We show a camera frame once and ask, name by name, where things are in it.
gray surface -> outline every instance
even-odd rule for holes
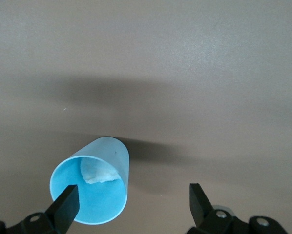
[[[0,1],[0,219],[98,136],[129,145],[128,203],[68,233],[184,233],[199,182],[292,234],[292,1]]]

blue cup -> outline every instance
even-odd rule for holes
[[[129,154],[113,137],[101,137],[60,163],[50,179],[55,200],[68,185],[77,184],[80,210],[75,221],[103,224],[116,218],[127,201]]]

screw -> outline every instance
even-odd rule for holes
[[[219,218],[226,218],[226,213],[224,211],[217,211],[216,212],[216,215],[219,217]]]
[[[260,225],[262,225],[264,227],[269,225],[269,222],[264,218],[257,218],[257,222],[258,222],[258,224],[260,224]]]

tissue inside cup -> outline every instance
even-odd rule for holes
[[[82,177],[88,184],[120,179],[119,174],[113,167],[94,158],[83,157],[80,167]]]

